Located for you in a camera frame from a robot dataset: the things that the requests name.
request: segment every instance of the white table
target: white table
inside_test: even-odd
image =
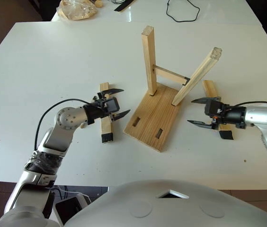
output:
[[[0,45],[0,181],[16,182],[33,151],[41,114],[66,98],[90,101],[108,81],[125,92],[114,124],[115,141],[102,144],[100,123],[78,129],[58,171],[57,184],[107,185],[146,179],[178,179],[217,189],[267,189],[267,151],[255,128],[234,129],[235,140],[187,122],[209,121],[199,83],[184,99],[163,153],[122,133],[147,85],[141,31],[148,23],[17,23]],[[212,47],[222,57],[205,79],[215,81],[224,102],[267,100],[267,35],[260,26],[164,24],[155,27],[157,64],[190,76]],[[173,82],[160,79],[168,86]],[[79,106],[80,103],[68,103]],[[53,126],[44,119],[39,139]]]
[[[115,12],[118,5],[102,0],[103,8],[89,20],[105,22],[167,22],[175,23],[166,15],[168,0],[136,0],[122,12]],[[260,21],[245,0],[192,0],[201,10],[194,23],[259,25]],[[186,0],[170,0],[169,14],[178,20],[192,20],[197,9]],[[57,13],[52,21],[61,21]]]

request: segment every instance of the black wire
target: black wire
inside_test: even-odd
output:
[[[198,9],[198,12],[197,12],[197,14],[196,14],[196,18],[193,19],[193,20],[176,20],[173,16],[171,16],[171,15],[168,14],[169,1],[170,1],[170,0],[168,0],[168,2],[167,2],[167,9],[166,9],[166,15],[167,15],[167,16],[171,17],[174,21],[176,21],[176,22],[178,22],[178,23],[181,23],[181,22],[192,22],[192,21],[196,21],[198,15],[199,15],[199,12],[200,12],[200,8],[199,8],[198,6],[195,6],[195,5],[192,4],[189,0],[186,0],[186,1],[188,1],[193,7],[195,7],[195,8]]]
[[[90,103],[88,103],[88,102],[86,102],[86,101],[84,101],[84,100],[81,100],[81,99],[69,98],[69,99],[65,99],[65,100],[60,101],[60,102],[56,103],[55,105],[51,106],[48,110],[46,110],[46,111],[44,112],[44,114],[41,116],[41,118],[40,118],[40,120],[39,120],[39,124],[38,124],[37,131],[36,131],[36,136],[35,136],[35,146],[34,146],[34,150],[37,150],[38,134],[39,134],[39,130],[40,130],[40,126],[41,126],[42,120],[43,120],[43,118],[45,117],[45,115],[46,115],[51,109],[53,109],[54,107],[56,107],[57,105],[60,105],[60,104],[62,104],[62,103],[68,102],[68,101],[79,101],[79,102],[83,102],[83,103],[86,103],[86,104],[91,105]]]
[[[239,105],[251,104],[251,103],[267,103],[267,101],[252,101],[252,102],[239,103],[239,104],[234,105],[233,107],[236,107]]]
[[[122,4],[125,1],[126,0],[119,0],[119,1],[117,1],[117,0],[111,0],[111,2],[114,3],[114,4]]]
[[[67,193],[67,186],[65,185],[64,186],[64,191],[65,191],[65,194],[64,194],[64,198],[66,199],[67,198],[67,196],[68,196],[68,193]]]
[[[59,194],[60,194],[61,200],[63,199],[60,189],[58,189],[58,188],[51,188],[50,190],[57,190],[59,192]]]

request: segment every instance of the wooden post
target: wooden post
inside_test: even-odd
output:
[[[191,91],[191,89],[205,76],[205,74],[217,63],[222,54],[222,49],[215,47],[196,69],[185,87],[182,87],[172,101],[173,105],[179,102]]]
[[[109,89],[108,82],[100,84],[100,91],[105,91]],[[113,137],[113,128],[109,116],[101,119],[101,137],[102,143],[111,142],[114,140]]]
[[[219,96],[212,80],[203,80],[202,84],[207,97]],[[228,124],[219,124],[219,133],[222,139],[233,140],[232,131]]]
[[[154,29],[147,26],[142,32],[142,44],[146,67],[148,93],[153,96],[157,90],[157,76],[155,73],[156,54],[154,48]]]

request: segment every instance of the wood grain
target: wood grain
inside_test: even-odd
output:
[[[185,77],[183,77],[180,74],[177,74],[175,72],[169,71],[167,69],[164,69],[160,66],[155,66],[155,72],[156,75],[160,75],[162,77],[165,77],[167,79],[170,79],[174,82],[180,83],[180,84],[186,84],[187,83],[187,79]]]
[[[172,101],[173,105],[178,105],[178,103],[181,102],[181,100],[191,91],[191,89],[200,81],[200,79],[202,79],[203,76],[205,76],[205,74],[218,62],[221,54],[222,49],[217,47],[210,51],[204,61],[195,70],[187,85],[182,87],[176,94]]]
[[[207,97],[219,96],[212,80],[203,80],[202,85]],[[219,124],[219,131],[231,131],[231,128],[228,124]]]
[[[157,83],[154,96],[145,94],[138,108],[128,122],[124,133],[161,152],[180,105],[173,106],[172,99],[178,91]]]
[[[109,83],[108,82],[100,84],[100,91],[105,91],[108,89],[109,89]],[[111,123],[109,117],[102,118],[101,119],[101,135],[112,133],[112,132],[113,132],[112,123]]]
[[[149,95],[154,95],[157,90],[157,76],[154,70],[156,53],[154,46],[154,28],[147,26],[142,32],[142,45],[146,67],[146,77]]]

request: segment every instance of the wooden stand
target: wooden stand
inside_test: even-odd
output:
[[[154,28],[142,33],[148,91],[128,122],[124,133],[161,152],[183,98],[219,60],[215,47],[196,69],[191,79],[156,65]],[[185,85],[179,91],[157,83],[157,75]]]

